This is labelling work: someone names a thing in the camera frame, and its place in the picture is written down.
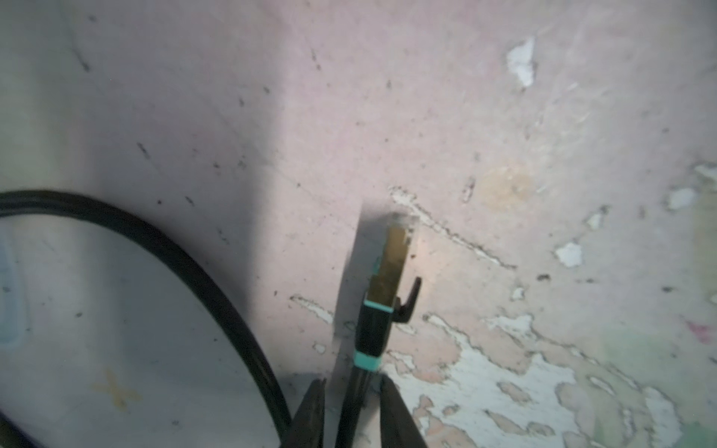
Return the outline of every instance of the magenta spot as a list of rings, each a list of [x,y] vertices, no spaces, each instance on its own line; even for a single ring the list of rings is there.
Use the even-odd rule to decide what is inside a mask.
[[[709,344],[712,342],[712,327],[709,325],[700,325],[698,323],[690,322],[689,320],[686,320],[685,323],[687,323],[688,328],[690,328],[690,331],[693,335],[703,344]]]

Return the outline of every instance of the worn painted surface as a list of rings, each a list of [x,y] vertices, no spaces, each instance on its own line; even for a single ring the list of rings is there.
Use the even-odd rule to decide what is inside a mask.
[[[716,67],[708,0],[6,0],[0,189],[165,229],[292,410],[329,378],[327,446],[367,211],[398,211],[419,223],[399,295],[424,287],[382,368],[431,448],[717,447]],[[64,219],[3,241],[25,329],[0,406],[33,437],[278,445],[156,260]],[[378,445],[375,397],[358,430]]]

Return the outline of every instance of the black cable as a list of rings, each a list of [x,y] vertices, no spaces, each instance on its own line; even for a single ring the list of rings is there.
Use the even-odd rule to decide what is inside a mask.
[[[351,376],[348,378],[346,395],[341,405],[341,417],[338,420],[338,433],[336,435],[336,448],[351,448],[353,437],[356,435],[359,414],[364,407],[366,392],[373,373],[354,366],[351,369]]]
[[[196,295],[227,335],[256,381],[281,440],[291,424],[284,394],[252,331],[211,277],[179,245],[152,224],[117,207],[59,191],[0,193],[0,217],[24,214],[88,221],[129,238],[157,257]]]

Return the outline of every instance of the black plastic clip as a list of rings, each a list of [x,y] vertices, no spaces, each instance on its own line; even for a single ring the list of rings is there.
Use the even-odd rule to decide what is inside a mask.
[[[396,297],[396,307],[394,308],[393,320],[396,323],[408,323],[411,320],[413,309],[416,308],[416,300],[418,300],[418,292],[421,290],[421,277],[416,277],[408,295],[408,300],[401,305],[401,299]]]

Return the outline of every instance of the yellow stain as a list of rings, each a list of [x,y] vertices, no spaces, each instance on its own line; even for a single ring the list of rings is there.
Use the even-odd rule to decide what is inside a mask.
[[[133,389],[123,389],[117,382],[117,376],[111,369],[105,369],[107,384],[93,384],[92,389],[109,394],[115,408],[127,412],[127,400],[140,401],[142,396]]]

